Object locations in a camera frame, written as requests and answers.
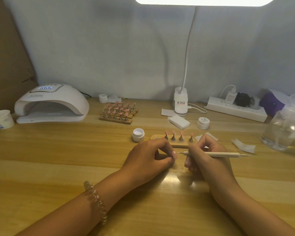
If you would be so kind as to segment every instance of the desk lamp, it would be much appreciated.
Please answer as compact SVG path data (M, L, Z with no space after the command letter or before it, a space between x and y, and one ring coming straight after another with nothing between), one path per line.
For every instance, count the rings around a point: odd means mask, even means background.
M194 107L188 106L188 94L187 94L187 89L185 88L185 82L186 82L187 66L188 66L189 42L193 32L194 22L197 17L198 6L261 7L270 3L273 0L136 0L136 1L140 4L148 4L148 5L195 6L194 15L191 22L187 45L186 45L184 78L183 78L181 87L175 88L174 99L173 99L173 107L175 109L175 112L180 116L185 116L187 115L188 108L194 108ZM207 112L203 108L200 108L198 110L203 113Z

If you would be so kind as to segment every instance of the brown cardboard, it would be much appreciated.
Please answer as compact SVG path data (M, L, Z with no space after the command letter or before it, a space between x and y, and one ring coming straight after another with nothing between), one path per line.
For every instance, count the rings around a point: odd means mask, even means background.
M9 10L0 0L0 110L14 112L15 102L37 86L34 69Z
M0 0L0 89L34 76L30 59L9 10Z

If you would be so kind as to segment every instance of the white pen handle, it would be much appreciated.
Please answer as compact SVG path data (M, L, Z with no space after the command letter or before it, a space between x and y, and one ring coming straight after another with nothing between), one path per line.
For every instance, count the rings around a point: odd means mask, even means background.
M211 157L224 157L224 158L239 158L241 157L240 153L238 152L205 152ZM183 152L185 156L191 156L189 152Z

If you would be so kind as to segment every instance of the white power strip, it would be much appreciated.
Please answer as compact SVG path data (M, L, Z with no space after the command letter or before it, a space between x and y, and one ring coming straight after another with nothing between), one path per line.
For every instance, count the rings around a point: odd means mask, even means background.
M268 117L263 107L259 110L248 107L240 107L236 104L224 103L224 99L222 98L210 97L206 108L212 111L247 118L258 122L264 122Z

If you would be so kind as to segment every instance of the stack of white wipes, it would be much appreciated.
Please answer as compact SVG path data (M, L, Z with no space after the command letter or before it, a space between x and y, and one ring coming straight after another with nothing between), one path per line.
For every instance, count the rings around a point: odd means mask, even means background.
M171 122L172 124L174 124L176 127L178 127L179 129L185 129L186 127L189 127L190 123L183 119L181 116L173 116L171 118L168 119L169 122Z

